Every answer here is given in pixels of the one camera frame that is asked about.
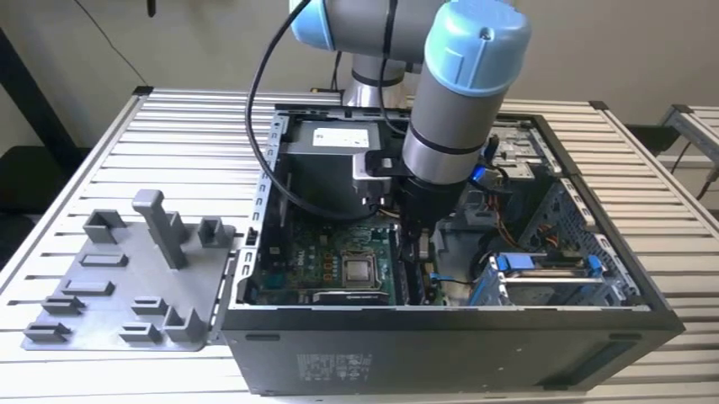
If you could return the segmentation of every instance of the white wall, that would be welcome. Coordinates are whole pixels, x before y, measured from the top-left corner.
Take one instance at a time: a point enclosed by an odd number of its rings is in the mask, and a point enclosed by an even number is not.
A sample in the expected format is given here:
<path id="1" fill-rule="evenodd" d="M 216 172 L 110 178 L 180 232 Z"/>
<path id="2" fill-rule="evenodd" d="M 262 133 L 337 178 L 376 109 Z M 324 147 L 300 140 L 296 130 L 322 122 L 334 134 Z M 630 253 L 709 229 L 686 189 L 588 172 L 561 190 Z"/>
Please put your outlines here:
<path id="1" fill-rule="evenodd" d="M 39 139 L 19 114 L 10 96 L 0 87 L 0 156 L 13 146 L 38 145 Z"/>
<path id="2" fill-rule="evenodd" d="M 149 19 L 140 0 L 82 3 L 150 85 L 176 88 L 246 89 L 288 11 L 286 0 L 166 0 Z M 656 123 L 673 103 L 719 105 L 719 1 L 513 3 L 529 15 L 533 37 L 509 97 L 600 99 L 630 123 Z M 71 0 L 0 0 L 0 25 L 69 133 L 90 145 L 138 79 Z M 286 37 L 262 88 L 326 87 L 332 60 Z M 0 122 L 0 151 L 35 142 L 3 94 Z"/>
<path id="3" fill-rule="evenodd" d="M 669 104 L 719 105 L 716 0 L 516 0 L 533 36 L 509 96 L 606 102 L 656 124 Z"/>

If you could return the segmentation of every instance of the power cable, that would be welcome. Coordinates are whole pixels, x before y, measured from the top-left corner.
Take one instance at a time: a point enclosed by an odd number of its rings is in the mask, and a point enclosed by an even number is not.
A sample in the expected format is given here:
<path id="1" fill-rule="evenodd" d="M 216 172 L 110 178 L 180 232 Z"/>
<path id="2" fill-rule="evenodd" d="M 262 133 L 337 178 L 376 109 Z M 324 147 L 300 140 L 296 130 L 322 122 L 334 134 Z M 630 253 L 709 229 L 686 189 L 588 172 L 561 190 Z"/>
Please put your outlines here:
<path id="1" fill-rule="evenodd" d="M 249 93 L 246 94 L 246 104 L 245 104 L 245 131 L 246 131 L 246 139 L 249 140 L 249 146 L 252 147 L 252 153 L 254 154 L 254 157 L 257 159 L 257 162 L 260 163 L 261 170 L 264 171 L 266 177 L 269 178 L 269 181 L 272 181 L 272 185 L 276 187 L 277 191 L 286 197 L 289 202 L 292 202 L 300 209 L 309 212 L 312 215 L 322 217 L 324 219 L 329 221 L 360 221 L 368 217 L 372 217 L 378 209 L 378 206 L 370 207 L 370 212 L 361 214 L 361 215 L 349 215 L 346 213 L 337 213 L 325 210 L 324 208 L 320 208 L 318 206 L 309 203 L 306 200 L 304 200 L 298 195 L 296 195 L 277 179 L 274 176 L 273 170 L 269 167 L 269 164 L 266 163 L 265 158 L 261 155 L 260 145 L 257 144 L 257 139 L 254 137 L 254 130 L 252 128 L 252 105 L 254 102 L 254 96 L 257 95 L 257 88 L 260 87 L 260 80 L 261 75 L 264 74 L 266 62 L 269 61 L 269 56 L 272 55 L 273 48 L 277 46 L 277 43 L 280 42 L 281 36 L 286 32 L 289 25 L 296 19 L 296 16 L 298 13 L 304 10 L 306 5 L 309 4 L 309 0 L 302 0 L 297 6 L 294 7 L 294 10 L 292 10 L 292 13 L 289 13 L 286 19 L 284 20 L 284 23 L 281 24 L 280 29 L 273 35 L 272 40 L 269 41 L 269 44 L 266 45 L 264 54 L 261 56 L 260 65 L 257 66 L 257 71 L 254 72 L 254 76 L 252 78 L 252 85 L 249 87 Z"/>
<path id="2" fill-rule="evenodd" d="M 117 53 L 117 56 L 120 56 L 120 58 L 124 60 L 124 63 L 126 64 L 126 66 L 132 69 L 132 71 L 137 75 L 138 80 L 142 82 L 142 84 L 149 85 L 149 84 L 146 84 L 146 80 L 142 77 L 142 75 L 138 74 L 138 71 L 134 68 L 134 66 L 132 65 L 130 61 L 128 61 L 126 57 L 124 57 L 122 52 L 120 52 L 120 50 L 112 44 L 110 37 L 104 33 L 102 27 L 100 27 L 100 24 L 96 22 L 94 18 L 91 17 L 91 14 L 89 13 L 87 9 L 85 9 L 85 7 L 81 5 L 79 0 L 73 0 L 73 2 L 74 2 L 74 4 L 77 4 L 77 7 L 81 8 L 82 12 L 85 13 L 85 15 L 89 18 L 89 21 L 91 21 L 91 24 L 97 27 L 97 30 L 100 31 L 100 34 L 102 34 L 104 39 L 108 41 L 108 44 L 110 44 L 112 50 L 114 51 L 114 53 Z"/>

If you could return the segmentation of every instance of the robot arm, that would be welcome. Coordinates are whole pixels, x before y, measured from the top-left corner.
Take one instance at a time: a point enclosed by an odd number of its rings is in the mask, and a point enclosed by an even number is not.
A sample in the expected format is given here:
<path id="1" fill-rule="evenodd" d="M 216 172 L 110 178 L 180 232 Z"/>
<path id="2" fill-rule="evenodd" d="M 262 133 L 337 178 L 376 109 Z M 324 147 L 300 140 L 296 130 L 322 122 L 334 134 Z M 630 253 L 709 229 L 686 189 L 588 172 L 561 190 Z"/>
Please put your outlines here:
<path id="1" fill-rule="evenodd" d="M 424 63 L 402 144 L 410 175 L 394 182 L 416 239 L 450 213 L 476 167 L 521 69 L 528 19 L 497 0 L 312 0 L 292 30 L 321 49 Z"/>

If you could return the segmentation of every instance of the aluminum table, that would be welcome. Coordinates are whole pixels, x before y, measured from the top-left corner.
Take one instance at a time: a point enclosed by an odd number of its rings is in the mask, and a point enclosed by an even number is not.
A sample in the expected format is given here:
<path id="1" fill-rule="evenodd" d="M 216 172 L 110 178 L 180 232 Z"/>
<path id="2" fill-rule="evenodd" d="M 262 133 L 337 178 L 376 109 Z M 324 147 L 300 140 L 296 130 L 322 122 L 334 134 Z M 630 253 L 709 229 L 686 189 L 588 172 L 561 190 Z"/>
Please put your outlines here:
<path id="1" fill-rule="evenodd" d="M 258 94 L 260 140 L 273 104 L 338 102 L 326 93 Z M 185 222 L 209 212 L 245 228 L 260 168 L 244 103 L 245 94 L 233 92 L 154 89 L 132 96 L 0 272 L 0 398 L 71 404 L 719 402 L 719 224 L 612 113 L 589 103 L 506 100 L 501 110 L 546 119 L 686 331 L 585 395 L 258 397 L 246 392 L 225 346 L 196 353 L 23 351 L 22 329 L 85 241 L 81 224 L 93 209 L 117 209 L 138 220 L 132 196 L 154 188 Z"/>

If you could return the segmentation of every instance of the black cable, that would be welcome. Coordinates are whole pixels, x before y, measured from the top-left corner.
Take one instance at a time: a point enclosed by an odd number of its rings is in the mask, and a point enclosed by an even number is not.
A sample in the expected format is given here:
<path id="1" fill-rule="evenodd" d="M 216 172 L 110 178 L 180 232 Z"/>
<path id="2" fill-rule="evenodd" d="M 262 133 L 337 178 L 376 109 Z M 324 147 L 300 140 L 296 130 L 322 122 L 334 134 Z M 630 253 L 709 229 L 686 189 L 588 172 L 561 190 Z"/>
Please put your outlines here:
<path id="1" fill-rule="evenodd" d="M 397 129 L 386 116 L 386 110 L 384 109 L 384 93 L 381 91 L 381 84 L 384 82 L 384 69 L 386 68 L 386 60 L 389 59 L 389 50 L 392 48 L 392 33 L 394 31 L 394 12 L 396 12 L 396 0 L 388 1 L 386 17 L 384 20 L 384 41 L 381 43 L 381 66 L 380 66 L 380 83 L 377 85 L 380 89 L 380 112 L 381 118 L 388 128 L 397 134 L 404 135 L 404 131 Z"/>
<path id="2" fill-rule="evenodd" d="M 704 186 L 701 187 L 701 190 L 698 191 L 697 195 L 696 195 L 696 200 L 701 200 L 701 198 L 704 197 L 704 194 L 706 193 L 708 191 L 708 186 L 710 185 L 710 182 L 706 181 L 704 183 Z"/>
<path id="3" fill-rule="evenodd" d="M 269 181 L 272 181 L 273 186 L 277 188 L 280 193 L 286 197 L 289 202 L 292 202 L 300 209 L 305 210 L 312 215 L 320 216 L 329 221 L 360 221 L 365 219 L 366 217 L 370 217 L 376 213 L 378 206 L 372 206 L 370 207 L 372 211 L 369 213 L 365 213 L 361 215 L 348 215 L 348 214 L 330 212 L 314 206 L 302 198 L 300 198 L 292 191 L 289 191 L 288 187 L 281 183 L 280 179 L 277 179 L 277 177 L 274 176 L 272 168 L 269 167 L 269 164 L 266 163 L 266 160 L 261 155 L 260 146 L 257 145 L 257 139 L 254 138 L 254 130 L 252 128 L 252 104 L 254 102 L 254 96 L 257 94 L 257 87 L 260 86 L 261 75 L 264 74 L 264 71 L 265 71 L 265 66 L 266 66 L 266 62 L 269 61 L 269 56 L 272 55 L 273 48 L 277 46 L 281 36 L 286 32 L 288 27 L 294 21 L 297 14 L 304 10 L 308 3 L 309 3 L 309 0 L 302 0 L 302 2 L 294 7 L 294 10 L 292 10 L 292 13 L 289 13 L 284 23 L 281 24 L 280 29 L 274 33 L 273 38 L 269 41 L 269 44 L 266 45 L 265 52 L 261 56 L 260 65 L 257 66 L 257 71 L 254 72 L 254 76 L 252 78 L 252 85 L 249 87 L 249 93 L 246 94 L 246 105 L 245 105 L 246 139 L 249 140 L 252 153 L 254 154 L 254 158 L 257 159 L 257 162 L 260 163 L 261 170 L 264 171 L 266 177 L 269 178 Z"/>
<path id="4" fill-rule="evenodd" d="M 337 69 L 338 69 L 338 63 L 341 62 L 341 50 L 337 51 L 337 54 L 334 55 L 334 68 L 332 70 L 332 79 L 329 81 L 329 90 L 337 91 Z"/>
<path id="5" fill-rule="evenodd" d="M 509 175 L 506 174 L 506 170 L 492 164 L 488 164 L 486 168 L 498 172 L 498 174 L 501 175 L 502 184 L 506 185 L 509 183 Z"/>
<path id="6" fill-rule="evenodd" d="M 481 262 L 481 257 L 486 257 L 489 244 L 498 237 L 498 230 L 494 228 L 486 231 L 476 242 L 477 251 L 469 260 L 469 279 L 477 279 L 481 276 L 481 271 L 486 266 L 486 263 Z"/>
<path id="7" fill-rule="evenodd" d="M 386 59 L 381 59 L 381 68 L 380 68 L 380 112 L 381 112 L 381 118 L 384 119 L 384 123 L 386 124 L 388 128 L 397 134 L 404 135 L 404 131 L 400 130 L 394 125 L 392 125 L 392 122 L 389 121 L 389 117 L 386 116 L 386 110 L 384 109 L 384 94 L 381 93 L 381 81 L 384 80 L 384 68 L 386 67 Z"/>
<path id="8" fill-rule="evenodd" d="M 82 12 L 85 13 L 85 15 L 89 18 L 89 21 L 91 21 L 91 24 L 94 24 L 94 26 L 97 27 L 97 30 L 100 31 L 100 34 L 102 34 L 105 40 L 108 41 L 108 44 L 110 44 L 110 48 L 114 51 L 114 53 L 117 53 L 117 56 L 120 56 L 122 58 L 124 63 L 126 63 L 126 66 L 132 69 L 132 71 L 137 75 L 137 77 L 138 77 L 140 81 L 142 82 L 142 84 L 148 85 L 145 78 L 142 77 L 141 74 L 138 74 L 138 71 L 134 68 L 134 66 L 132 65 L 130 61 L 126 60 L 126 57 L 124 57 L 122 52 L 120 52 L 117 50 L 117 48 L 114 47 L 114 45 L 112 44 L 110 37 L 104 33 L 102 27 L 100 27 L 100 24 L 96 22 L 94 18 L 91 17 L 91 14 L 89 13 L 87 9 L 85 9 L 85 7 L 81 5 L 79 0 L 73 0 L 73 2 L 74 2 L 74 4 L 77 4 L 77 7 L 81 8 Z"/>
<path id="9" fill-rule="evenodd" d="M 465 282 L 462 280 L 456 280 L 456 279 L 434 279 L 437 282 L 452 282 L 453 284 L 466 284 L 469 286 L 473 285 L 473 282 Z"/>
<path id="10" fill-rule="evenodd" d="M 684 153 L 688 150 L 688 147 L 692 145 L 690 141 L 686 141 L 686 145 L 681 149 L 681 153 L 678 153 L 678 156 L 676 157 L 676 162 L 673 162 L 672 170 L 669 171 L 670 174 L 673 174 L 673 170 L 676 170 L 676 166 L 678 166 L 678 162 L 681 161 L 681 158 L 684 157 Z"/>
<path id="11" fill-rule="evenodd" d="M 472 185 L 478 191 L 481 191 L 486 195 L 512 195 L 510 191 L 505 191 L 502 189 L 496 188 L 486 188 L 484 185 L 469 179 L 468 181 L 469 185 Z"/>

